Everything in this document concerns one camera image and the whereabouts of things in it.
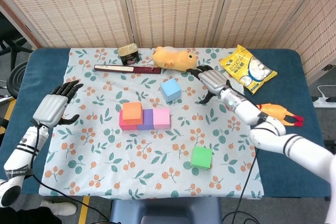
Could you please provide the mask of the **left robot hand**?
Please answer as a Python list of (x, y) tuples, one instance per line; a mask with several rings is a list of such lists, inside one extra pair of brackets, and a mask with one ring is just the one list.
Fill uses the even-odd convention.
[(83, 83), (79, 83), (79, 80), (57, 86), (51, 94), (43, 98), (33, 114), (33, 121), (38, 125), (44, 125), (48, 129), (56, 125), (71, 125), (75, 123), (79, 119), (79, 114), (70, 119), (64, 119), (62, 116), (66, 107), (82, 86)]

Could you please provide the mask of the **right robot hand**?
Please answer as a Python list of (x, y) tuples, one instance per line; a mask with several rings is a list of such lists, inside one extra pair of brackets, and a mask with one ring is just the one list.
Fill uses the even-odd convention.
[(208, 90), (207, 95), (199, 104), (207, 104), (212, 97), (220, 97), (221, 92), (231, 89), (229, 80), (218, 70), (208, 65), (187, 69), (186, 72), (196, 77)]

